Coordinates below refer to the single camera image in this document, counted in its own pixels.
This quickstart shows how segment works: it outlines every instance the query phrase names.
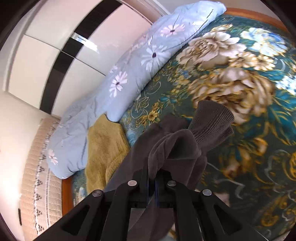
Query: white wardrobe door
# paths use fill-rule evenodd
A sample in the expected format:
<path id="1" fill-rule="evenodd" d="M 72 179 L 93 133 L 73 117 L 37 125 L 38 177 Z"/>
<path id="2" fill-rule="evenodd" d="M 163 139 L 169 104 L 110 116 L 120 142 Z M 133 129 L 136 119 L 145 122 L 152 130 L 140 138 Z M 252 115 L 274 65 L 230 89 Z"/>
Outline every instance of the white wardrobe door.
<path id="1" fill-rule="evenodd" d="M 62 49 L 77 25 L 101 0 L 48 0 L 26 34 Z"/>
<path id="2" fill-rule="evenodd" d="M 12 65 L 8 91 L 39 108 L 47 77 L 59 50 L 24 35 Z"/>
<path id="3" fill-rule="evenodd" d="M 88 38 L 96 45 L 97 51 L 84 45 L 76 58 L 107 75 L 124 52 L 150 26 L 141 15 L 122 4 Z"/>
<path id="4" fill-rule="evenodd" d="M 61 117 L 74 101 L 98 87 L 103 78 L 98 71 L 74 59 L 59 88 L 52 114 Z"/>

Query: triangular cutout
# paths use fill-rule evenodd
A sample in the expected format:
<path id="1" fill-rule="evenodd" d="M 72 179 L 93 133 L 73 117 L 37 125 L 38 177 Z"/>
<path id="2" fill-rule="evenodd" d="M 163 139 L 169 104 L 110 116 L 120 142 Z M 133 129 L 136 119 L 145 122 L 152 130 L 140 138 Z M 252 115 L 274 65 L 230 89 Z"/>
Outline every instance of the triangular cutout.
<path id="1" fill-rule="evenodd" d="M 229 216 L 220 206 L 215 204 L 214 210 L 225 234 L 231 235 L 242 228 L 241 224 Z"/>
<path id="2" fill-rule="evenodd" d="M 62 230 L 76 236 L 79 233 L 89 208 L 89 205 L 85 205 L 74 217 L 62 226 Z"/>

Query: dark gray garment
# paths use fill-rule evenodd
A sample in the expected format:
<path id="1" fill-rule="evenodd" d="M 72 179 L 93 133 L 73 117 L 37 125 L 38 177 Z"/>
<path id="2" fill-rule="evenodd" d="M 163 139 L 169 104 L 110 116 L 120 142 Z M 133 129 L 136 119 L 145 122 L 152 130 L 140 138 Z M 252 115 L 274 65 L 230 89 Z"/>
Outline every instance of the dark gray garment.
<path id="1" fill-rule="evenodd" d="M 185 119 L 166 115 L 160 123 L 153 123 L 132 146 L 104 191 L 116 189 L 132 179 L 142 169 L 148 157 L 148 174 L 155 178 L 162 168 L 172 178 L 194 190 L 207 159 L 206 151 L 223 142 L 232 133 L 233 114 L 213 101 L 200 101 L 189 126 Z M 173 211 L 158 209 L 155 197 L 146 209 L 132 209 L 128 241 L 158 241 L 173 225 Z"/>

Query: blue flower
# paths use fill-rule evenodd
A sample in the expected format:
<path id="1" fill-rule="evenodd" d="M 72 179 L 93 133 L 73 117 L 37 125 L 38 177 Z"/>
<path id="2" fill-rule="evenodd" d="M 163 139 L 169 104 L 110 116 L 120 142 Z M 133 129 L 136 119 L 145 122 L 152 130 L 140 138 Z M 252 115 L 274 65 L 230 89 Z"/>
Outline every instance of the blue flower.
<path id="1" fill-rule="evenodd" d="M 249 31 L 243 31 L 240 36 L 255 41 L 249 49 L 266 56 L 282 55 L 288 49 L 281 36 L 262 28 L 249 28 Z"/>
<path id="2" fill-rule="evenodd" d="M 292 76 L 292 78 L 290 78 L 286 75 L 282 81 L 276 83 L 276 87 L 287 90 L 291 94 L 296 95 L 296 76 Z"/>

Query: light blue comforter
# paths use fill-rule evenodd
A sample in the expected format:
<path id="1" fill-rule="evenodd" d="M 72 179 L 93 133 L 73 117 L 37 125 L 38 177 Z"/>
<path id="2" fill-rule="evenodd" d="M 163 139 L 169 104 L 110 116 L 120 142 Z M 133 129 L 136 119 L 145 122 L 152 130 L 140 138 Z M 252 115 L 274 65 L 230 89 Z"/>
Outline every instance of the light blue comforter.
<path id="1" fill-rule="evenodd" d="M 65 179 L 84 169 L 89 127 L 103 113 L 109 120 L 119 121 L 159 69 L 225 11 L 226 7 L 220 2 L 200 1 L 178 7 L 171 15 L 157 20 L 125 52 L 103 83 L 74 102 L 63 114 L 48 143 L 46 158 L 52 172 Z"/>

